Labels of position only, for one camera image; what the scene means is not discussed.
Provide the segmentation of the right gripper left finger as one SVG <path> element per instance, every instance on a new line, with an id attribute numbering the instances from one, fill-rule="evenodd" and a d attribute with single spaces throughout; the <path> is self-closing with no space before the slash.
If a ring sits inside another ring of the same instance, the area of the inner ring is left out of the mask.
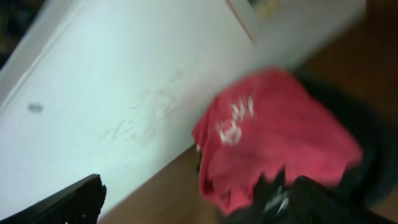
<path id="1" fill-rule="evenodd" d="M 96 224 L 106 192 L 101 176 L 91 174 L 1 220 L 1 224 Z"/>

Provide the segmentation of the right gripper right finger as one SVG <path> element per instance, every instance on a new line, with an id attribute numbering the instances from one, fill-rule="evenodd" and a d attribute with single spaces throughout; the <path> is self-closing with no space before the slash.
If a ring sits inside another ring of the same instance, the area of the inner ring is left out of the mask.
<path id="1" fill-rule="evenodd" d="M 298 224 L 395 224 L 305 176 L 290 189 L 289 212 Z"/>

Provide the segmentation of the red soccer t-shirt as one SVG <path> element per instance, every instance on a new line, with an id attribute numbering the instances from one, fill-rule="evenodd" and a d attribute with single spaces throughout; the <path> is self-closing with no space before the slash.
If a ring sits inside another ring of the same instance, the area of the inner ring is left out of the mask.
<path id="1" fill-rule="evenodd" d="M 263 177 L 280 171 L 291 184 L 304 175 L 334 187 L 358 165 L 354 136 L 282 68 L 266 68 L 217 94 L 192 136 L 201 153 L 204 199 L 225 214 L 250 206 Z"/>

